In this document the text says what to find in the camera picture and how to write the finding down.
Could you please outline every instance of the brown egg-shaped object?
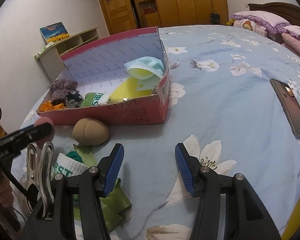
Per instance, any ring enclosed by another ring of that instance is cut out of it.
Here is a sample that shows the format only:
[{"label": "brown egg-shaped object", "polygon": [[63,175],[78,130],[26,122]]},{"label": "brown egg-shaped object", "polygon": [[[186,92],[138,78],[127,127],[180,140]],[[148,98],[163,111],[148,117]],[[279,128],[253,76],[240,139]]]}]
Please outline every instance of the brown egg-shaped object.
[{"label": "brown egg-shaped object", "polygon": [[82,145],[95,146],[109,138],[109,129],[103,122],[87,117],[76,123],[72,136]]}]

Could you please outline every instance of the human hand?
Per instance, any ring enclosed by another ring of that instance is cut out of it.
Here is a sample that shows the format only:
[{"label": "human hand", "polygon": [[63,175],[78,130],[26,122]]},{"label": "human hand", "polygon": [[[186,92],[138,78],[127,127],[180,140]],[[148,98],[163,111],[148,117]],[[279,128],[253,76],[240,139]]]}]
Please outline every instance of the human hand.
[{"label": "human hand", "polygon": [[0,181],[0,204],[4,208],[8,208],[13,204],[12,188],[6,175],[2,174],[2,176],[3,177]]}]

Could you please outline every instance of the headboard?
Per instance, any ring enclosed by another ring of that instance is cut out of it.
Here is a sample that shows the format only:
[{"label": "headboard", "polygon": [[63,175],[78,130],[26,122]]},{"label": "headboard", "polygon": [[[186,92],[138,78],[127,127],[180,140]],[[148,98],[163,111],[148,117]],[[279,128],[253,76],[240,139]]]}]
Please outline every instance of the headboard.
[{"label": "headboard", "polygon": [[250,11],[266,11],[281,16],[292,25],[300,26],[300,7],[284,2],[271,2],[265,4],[249,3]]}]

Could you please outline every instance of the bed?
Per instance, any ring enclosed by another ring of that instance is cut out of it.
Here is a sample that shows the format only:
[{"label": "bed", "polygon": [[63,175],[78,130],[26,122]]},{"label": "bed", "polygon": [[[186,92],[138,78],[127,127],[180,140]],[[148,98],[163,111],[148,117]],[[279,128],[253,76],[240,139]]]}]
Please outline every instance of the bed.
[{"label": "bed", "polygon": [[[198,200],[188,196],[178,175],[174,147],[179,142],[220,174],[244,174],[283,234],[300,197],[300,139],[269,80],[288,83],[300,104],[300,58],[242,28],[193,25],[159,32],[170,67],[165,123],[111,126],[110,139],[92,147],[97,161],[117,142],[125,148],[119,177],[132,209],[111,238],[189,238]],[[35,110],[44,96],[22,127],[39,118]],[[72,128],[56,127],[56,154],[73,150]],[[25,166],[23,151],[12,165],[23,184]],[[15,194],[15,208],[24,211],[23,198]],[[77,239],[83,239],[80,221],[75,224]],[[221,223],[218,239],[223,230]]]}]

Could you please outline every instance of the pink box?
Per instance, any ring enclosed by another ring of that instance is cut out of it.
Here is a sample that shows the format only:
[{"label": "pink box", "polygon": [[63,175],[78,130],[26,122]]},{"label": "pink box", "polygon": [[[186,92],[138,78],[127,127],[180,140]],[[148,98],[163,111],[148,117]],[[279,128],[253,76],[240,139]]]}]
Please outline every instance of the pink box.
[{"label": "pink box", "polygon": [[[157,27],[132,30],[93,41],[63,55],[66,69],[57,79],[78,81],[79,93],[113,91],[128,74],[123,64],[140,57],[156,57],[165,66],[165,75],[150,96],[83,108],[39,112],[56,125],[75,125],[80,119],[92,117],[107,125],[164,123],[169,94],[167,55]],[[43,102],[51,99],[50,94]]]}]

